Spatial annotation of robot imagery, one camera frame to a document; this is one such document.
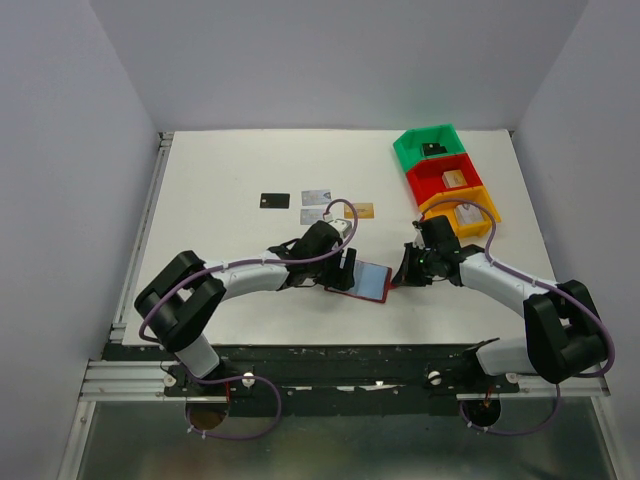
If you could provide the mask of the red leather card holder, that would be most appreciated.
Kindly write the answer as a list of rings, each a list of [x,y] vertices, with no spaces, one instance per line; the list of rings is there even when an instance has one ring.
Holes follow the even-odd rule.
[[[392,270],[389,267],[356,260],[353,287],[346,291],[329,287],[325,287],[324,290],[359,300],[384,304],[390,289],[391,273]]]

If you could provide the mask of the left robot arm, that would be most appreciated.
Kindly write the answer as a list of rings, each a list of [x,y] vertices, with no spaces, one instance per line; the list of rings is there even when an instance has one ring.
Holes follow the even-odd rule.
[[[197,393],[212,394],[221,385],[223,361],[204,329],[217,307],[242,295],[301,288],[307,282],[350,289],[356,251],[345,242],[353,235],[352,222],[325,218],[302,237],[253,259],[207,263],[194,251],[183,251],[135,299],[143,319],[140,337],[174,355]]]

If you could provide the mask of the gold credit card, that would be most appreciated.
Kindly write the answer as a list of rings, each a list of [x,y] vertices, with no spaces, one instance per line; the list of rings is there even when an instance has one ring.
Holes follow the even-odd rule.
[[[349,207],[348,205],[344,206],[344,217],[346,219],[354,218],[353,211],[356,211],[357,216],[360,220],[375,218],[375,209],[373,203],[353,203],[352,206],[353,208]]]

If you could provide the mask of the black credit card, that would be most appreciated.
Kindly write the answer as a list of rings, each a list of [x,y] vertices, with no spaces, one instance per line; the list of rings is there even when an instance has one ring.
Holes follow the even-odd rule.
[[[288,209],[290,206],[289,193],[262,193],[260,196],[261,209]]]

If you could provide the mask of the white VIP card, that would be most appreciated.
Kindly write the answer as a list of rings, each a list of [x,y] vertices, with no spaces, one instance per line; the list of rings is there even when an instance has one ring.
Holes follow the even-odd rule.
[[[301,209],[300,210],[300,224],[301,225],[313,225],[317,221],[324,220],[324,209]]]
[[[301,205],[303,207],[327,205],[331,201],[332,195],[328,189],[305,190],[301,192]]]

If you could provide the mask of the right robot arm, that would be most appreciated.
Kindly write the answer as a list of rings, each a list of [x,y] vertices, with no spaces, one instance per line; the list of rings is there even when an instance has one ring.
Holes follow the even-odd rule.
[[[609,346],[584,284],[545,284],[490,261],[485,249],[462,246],[444,215],[415,221],[417,239],[404,245],[395,287],[424,287],[444,280],[480,292],[524,320],[520,339],[490,339],[467,350],[460,379],[480,392],[496,376],[537,375],[559,384],[608,360]]]

